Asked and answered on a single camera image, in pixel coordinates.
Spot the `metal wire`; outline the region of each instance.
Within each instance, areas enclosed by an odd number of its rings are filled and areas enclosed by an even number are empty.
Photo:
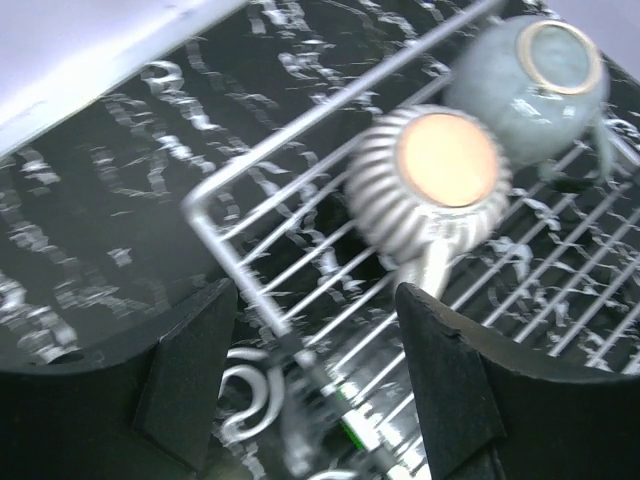
[[[368,326],[362,338],[355,340],[350,345],[350,348],[341,352],[339,359],[327,368],[325,368],[324,365],[316,368],[318,367],[317,359],[310,349],[312,347],[319,347],[325,340],[332,338],[334,334],[344,330],[346,324],[349,323],[348,321],[353,318],[357,311],[375,299],[386,288],[389,288],[391,276],[386,275],[375,282],[317,332],[314,332],[305,338],[304,341],[301,341],[298,333],[292,327],[292,322],[295,318],[310,306],[314,305],[325,294],[329,293],[338,282],[347,278],[349,274],[353,273],[363,262],[373,257],[373,249],[364,248],[358,252],[350,261],[346,262],[346,264],[332,271],[330,275],[325,276],[317,288],[308,292],[304,298],[298,300],[295,305],[287,309],[280,307],[273,298],[273,294],[276,293],[277,288],[282,286],[287,280],[292,279],[296,273],[308,267],[315,259],[322,255],[323,252],[332,249],[337,242],[345,238],[345,236],[352,231],[353,222],[347,221],[319,243],[309,245],[309,248],[305,249],[304,255],[288,265],[282,272],[268,280],[266,284],[261,283],[252,270],[252,265],[257,259],[267,253],[277,241],[283,238],[291,229],[299,225],[300,221],[305,218],[309,212],[314,210],[322,201],[326,200],[340,187],[344,180],[344,174],[333,177],[326,185],[319,188],[313,198],[307,199],[303,206],[294,211],[280,225],[273,229],[273,231],[262,239],[260,243],[255,245],[248,254],[241,255],[231,245],[231,241],[238,237],[243,231],[265,215],[273,212],[283,202],[295,195],[306,185],[314,182],[327,172],[333,171],[335,167],[341,166],[346,156],[357,146],[359,136],[346,142],[312,168],[299,175],[291,183],[281,188],[270,198],[254,207],[243,219],[229,229],[223,230],[215,225],[207,215],[206,207],[215,192],[223,187],[228,187],[244,175],[248,169],[278,152],[288,142],[297,139],[298,136],[328,118],[332,113],[357,98],[363,92],[370,90],[382,79],[407,65],[410,61],[435,46],[454,31],[463,28],[468,23],[476,22],[489,14],[495,13],[495,10],[501,3],[502,2],[498,0],[478,1],[463,13],[440,24],[440,26],[431,30],[411,47],[388,58],[355,80],[345,89],[332,96],[328,102],[312,108],[294,122],[261,142],[247,155],[237,159],[232,162],[230,166],[202,182],[190,193],[184,203],[187,220],[202,241],[215,255],[222,267],[225,268],[228,274],[236,281],[243,296],[255,306],[265,324],[271,328],[276,337],[281,339],[283,346],[291,350],[296,361],[307,371],[309,378],[315,383],[317,388],[322,391],[330,403],[332,401],[334,402],[333,404],[338,413],[342,415],[343,420],[349,425],[350,429],[353,430],[355,436],[365,443],[367,450],[374,455],[374,462],[376,462],[379,469],[387,475],[387,478],[430,478],[428,476],[422,437],[417,428],[417,421],[414,425],[415,432],[411,432],[401,439],[394,440],[391,439],[389,435],[385,436],[384,434],[384,432],[392,429],[391,425],[401,416],[415,416],[412,393],[409,392],[408,394],[403,394],[398,397],[395,404],[386,410],[386,412],[369,411],[370,415],[368,420],[365,418],[365,413],[363,413],[366,409],[371,410],[370,405],[368,405],[369,399],[390,381],[389,378],[393,375],[393,372],[403,368],[406,369],[404,366],[404,352],[400,350],[393,358],[389,359],[384,366],[373,372],[365,382],[359,384],[356,392],[347,392],[345,384],[349,381],[350,376],[344,372],[347,366],[359,361],[361,357],[371,355],[372,349],[375,348],[375,342],[379,341],[383,335],[389,332],[389,329],[395,325],[397,319],[396,314],[389,313],[379,320],[377,324]],[[403,102],[403,104],[410,105],[425,102],[442,90],[448,81],[449,76],[447,74],[434,79]],[[614,137],[613,144],[621,154],[627,158],[629,163],[640,165],[640,159],[637,157],[636,152],[629,148],[623,140]],[[569,166],[584,153],[585,149],[586,147],[584,145],[577,145],[558,162],[558,168],[564,169]],[[527,202],[538,194],[542,188],[543,184],[538,182],[526,192],[526,195],[521,195],[517,200],[513,201],[506,214],[507,219],[521,211]],[[579,223],[567,234],[564,241],[559,244],[540,265],[530,272],[529,277],[524,280],[518,288],[511,292],[505,300],[500,302],[500,305],[483,320],[483,324],[486,326],[494,326],[497,320],[508,312],[509,307],[520,301],[527,287],[539,280],[540,276],[547,271],[549,266],[557,261],[581,235],[588,231],[590,225],[610,212],[615,202],[624,198],[625,193],[628,192],[630,188],[632,188],[632,184],[626,182],[617,185],[615,188],[610,189],[610,191],[607,190],[608,193],[606,193],[599,205],[590,211],[588,215],[580,218]],[[560,197],[554,205],[550,206],[547,215],[557,215],[567,208],[572,208],[575,200],[575,195]],[[531,333],[537,331],[546,322],[546,317],[553,309],[553,306],[566,297],[567,292],[575,287],[581,279],[597,265],[616,242],[619,242],[620,239],[633,228],[638,220],[640,220],[640,209],[634,210],[629,218],[625,219],[623,224],[611,234],[607,242],[601,245],[600,248],[592,254],[591,258],[562,286],[563,288],[548,302],[546,307],[537,312],[535,316],[516,333],[514,339],[522,342],[527,339]],[[489,282],[498,275],[500,270],[512,261],[514,256],[517,255],[518,247],[530,242],[545,229],[546,225],[546,218],[539,218],[535,225],[518,238],[511,248],[501,253],[500,258],[486,268],[482,275],[480,275],[469,288],[465,289],[458,298],[450,302],[451,307],[454,310],[459,310],[471,302],[476,293],[486,288]],[[454,263],[459,261],[461,261],[460,258],[456,259]],[[638,257],[631,259],[618,276],[612,280],[609,287],[596,297],[587,310],[567,330],[564,338],[557,342],[549,353],[554,356],[562,355],[565,349],[576,340],[580,332],[583,331],[597,311],[605,305],[607,300],[620,286],[634,275],[639,265],[640,259]],[[613,349],[617,340],[622,338],[634,324],[639,314],[640,307],[635,307],[628,312],[624,320],[616,326],[610,336],[599,346],[598,350],[592,353],[586,365],[592,367],[598,366],[599,362]],[[296,344],[296,347],[293,349],[291,349],[292,338],[295,340],[293,343]],[[622,371],[623,373],[633,373],[638,369],[640,369],[640,353],[630,358]],[[345,406],[344,403],[340,403],[344,400],[344,397],[347,397],[349,400],[347,406]],[[421,456],[418,455],[419,458],[415,455],[416,451],[422,452]],[[389,454],[393,459],[391,464],[389,463]]]

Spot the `white surface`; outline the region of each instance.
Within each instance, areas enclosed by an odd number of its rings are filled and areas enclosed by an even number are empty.
[[[247,0],[19,0],[0,17],[0,158]]]
[[[589,35],[636,80],[640,79],[640,0],[546,0],[545,3]]]

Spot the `cup handle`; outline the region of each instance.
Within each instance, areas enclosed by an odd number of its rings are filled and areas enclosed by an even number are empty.
[[[453,245],[446,239],[436,239],[428,244],[420,257],[398,267],[394,291],[402,282],[413,283],[434,298],[444,292],[451,269]]]
[[[615,148],[611,143],[609,129],[605,125],[604,114],[599,112],[591,127],[596,154],[598,156],[598,176],[596,178],[573,178],[553,170],[550,161],[538,167],[538,176],[551,188],[563,193],[580,193],[587,188],[606,181],[615,164]]]

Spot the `white panel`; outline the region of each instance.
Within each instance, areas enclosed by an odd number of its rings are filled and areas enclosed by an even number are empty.
[[[247,0],[17,0],[0,16],[0,157]]]

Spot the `metal bowl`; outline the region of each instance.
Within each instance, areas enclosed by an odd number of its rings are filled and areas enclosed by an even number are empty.
[[[415,105],[365,132],[345,193],[364,240],[401,266],[398,281],[439,296],[450,260],[502,220],[511,176],[502,147],[474,117]]]

